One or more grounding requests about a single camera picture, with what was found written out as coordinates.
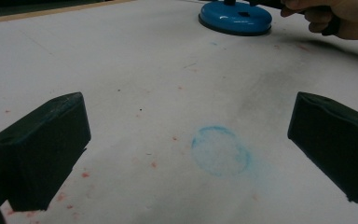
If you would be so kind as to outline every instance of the blue ring mark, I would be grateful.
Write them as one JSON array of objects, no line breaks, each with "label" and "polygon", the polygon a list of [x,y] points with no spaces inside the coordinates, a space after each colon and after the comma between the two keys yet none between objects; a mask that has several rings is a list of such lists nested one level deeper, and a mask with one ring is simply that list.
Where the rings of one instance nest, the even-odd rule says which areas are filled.
[{"label": "blue ring mark", "polygon": [[248,168],[251,155],[229,129],[220,126],[198,131],[191,145],[197,165],[216,176],[233,176]]}]

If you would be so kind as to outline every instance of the finger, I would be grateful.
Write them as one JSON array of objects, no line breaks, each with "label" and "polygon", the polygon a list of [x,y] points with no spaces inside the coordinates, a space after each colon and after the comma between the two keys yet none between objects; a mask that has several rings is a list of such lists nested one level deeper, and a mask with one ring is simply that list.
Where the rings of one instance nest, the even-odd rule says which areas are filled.
[{"label": "finger", "polygon": [[313,33],[321,33],[327,26],[328,23],[311,22],[309,30]]},{"label": "finger", "polygon": [[329,23],[333,19],[333,13],[311,8],[305,11],[304,18],[310,22]]},{"label": "finger", "polygon": [[282,17],[288,17],[288,16],[291,16],[297,12],[300,12],[301,10],[292,10],[292,9],[289,9],[287,7],[284,7],[282,8],[281,10],[281,16]]},{"label": "finger", "polygon": [[292,10],[308,7],[333,6],[337,0],[284,0],[286,6]]}]

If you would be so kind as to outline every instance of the red dot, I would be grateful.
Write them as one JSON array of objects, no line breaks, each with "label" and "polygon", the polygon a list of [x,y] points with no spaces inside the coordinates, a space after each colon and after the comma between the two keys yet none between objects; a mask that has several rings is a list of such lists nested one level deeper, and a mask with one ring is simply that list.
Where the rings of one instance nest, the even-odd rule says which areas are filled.
[{"label": "red dot", "polygon": [[89,174],[88,172],[84,172],[83,174],[81,174],[81,176],[82,176],[83,178],[87,178],[87,177],[90,176],[90,174]]}]

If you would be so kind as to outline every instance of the red stain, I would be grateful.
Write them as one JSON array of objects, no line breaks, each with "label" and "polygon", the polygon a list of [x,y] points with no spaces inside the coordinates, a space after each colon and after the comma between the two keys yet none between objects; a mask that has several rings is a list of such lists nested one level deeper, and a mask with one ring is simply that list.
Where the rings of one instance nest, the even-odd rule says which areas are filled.
[{"label": "red stain", "polygon": [[90,174],[89,174],[89,172],[83,172],[83,174],[81,174],[81,176],[82,176],[83,178],[87,178],[87,177],[90,176]]},{"label": "red stain", "polygon": [[307,49],[306,47],[304,47],[303,45],[296,45],[299,49],[303,49],[303,50],[305,50],[305,51],[307,51],[307,52],[310,52],[310,50],[309,49]]},{"label": "red stain", "polygon": [[78,219],[79,219],[79,216],[80,216],[80,214],[78,214],[77,212],[74,212],[74,213],[72,214],[72,217],[74,218],[74,220],[78,220]]},{"label": "red stain", "polygon": [[66,194],[64,192],[61,192],[57,197],[57,202],[61,202],[66,199]]},{"label": "red stain", "polygon": [[15,214],[15,213],[16,213],[16,212],[13,211],[13,210],[11,210],[11,209],[7,211],[7,215],[8,215],[8,216],[11,216],[11,215],[13,215],[13,214]]},{"label": "red stain", "polygon": [[252,195],[252,199],[254,201],[258,202],[258,195],[257,194]]},{"label": "red stain", "polygon": [[36,212],[27,212],[27,217],[34,217],[36,215]]}]

